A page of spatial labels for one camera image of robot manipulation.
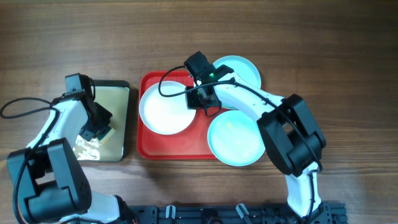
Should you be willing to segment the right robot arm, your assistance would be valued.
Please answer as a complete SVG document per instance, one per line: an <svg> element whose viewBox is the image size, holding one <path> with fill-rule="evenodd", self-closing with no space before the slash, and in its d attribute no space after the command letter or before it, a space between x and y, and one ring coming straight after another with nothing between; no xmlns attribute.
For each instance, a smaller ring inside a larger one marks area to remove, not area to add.
<svg viewBox="0 0 398 224"><path fill-rule="evenodd" d="M326 139L306 102L297 94L287 98L270 94L246 82L232 68L215 67L196 52L183 63L201 100L216 98L252 118L259 128L267 156L288 187L288 206L306 222L312 220L321 199L317 173Z"/></svg>

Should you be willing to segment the light blue plate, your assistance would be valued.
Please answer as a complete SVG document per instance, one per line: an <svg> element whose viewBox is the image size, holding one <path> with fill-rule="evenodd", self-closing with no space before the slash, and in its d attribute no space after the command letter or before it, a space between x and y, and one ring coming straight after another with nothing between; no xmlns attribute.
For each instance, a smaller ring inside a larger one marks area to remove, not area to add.
<svg viewBox="0 0 398 224"><path fill-rule="evenodd" d="M193 78L194 86L202 84L211 84L227 80L226 77L229 73L236 73L244 81L255 86L261 87L261 76L256 66L244 57L237 55L229 55L221 57L214 63L210 63L208 59L200 51L190 56L185 62L190 76ZM221 107L229 110L235 107L226 100L221 101Z"/></svg>
<svg viewBox="0 0 398 224"><path fill-rule="evenodd" d="M208 128L207 140L213 155L229 166L251 165L266 151L256 122L238 110L218 115Z"/></svg>

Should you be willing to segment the green yellow sponge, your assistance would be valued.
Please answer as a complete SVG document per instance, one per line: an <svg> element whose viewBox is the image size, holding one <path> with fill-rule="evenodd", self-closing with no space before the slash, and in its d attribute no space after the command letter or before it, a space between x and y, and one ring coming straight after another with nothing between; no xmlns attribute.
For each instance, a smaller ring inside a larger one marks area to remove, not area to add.
<svg viewBox="0 0 398 224"><path fill-rule="evenodd" d="M114 128L105 126L96 134L96 138L100 144L104 144L115 132Z"/></svg>

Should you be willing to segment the white round plate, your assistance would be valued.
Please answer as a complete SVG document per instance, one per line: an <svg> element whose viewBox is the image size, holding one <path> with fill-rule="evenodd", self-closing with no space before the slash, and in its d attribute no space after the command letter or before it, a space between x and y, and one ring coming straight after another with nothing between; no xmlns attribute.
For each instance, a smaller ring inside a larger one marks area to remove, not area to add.
<svg viewBox="0 0 398 224"><path fill-rule="evenodd" d="M185 96L170 96L184 90L185 85L175 81L149 87L139 103L139 115L145 126L162 135L177 134L189 127L196 111L187 107Z"/></svg>

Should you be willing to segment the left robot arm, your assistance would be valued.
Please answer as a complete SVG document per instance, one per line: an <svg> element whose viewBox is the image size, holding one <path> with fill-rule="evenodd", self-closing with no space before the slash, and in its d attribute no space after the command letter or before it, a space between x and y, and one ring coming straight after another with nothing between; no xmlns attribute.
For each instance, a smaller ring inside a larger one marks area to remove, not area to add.
<svg viewBox="0 0 398 224"><path fill-rule="evenodd" d="M91 189L81 161L120 161L125 155L130 86L122 80L65 78L65 93L47 101L49 118L7 167L19 223L137 223L117 195Z"/></svg>

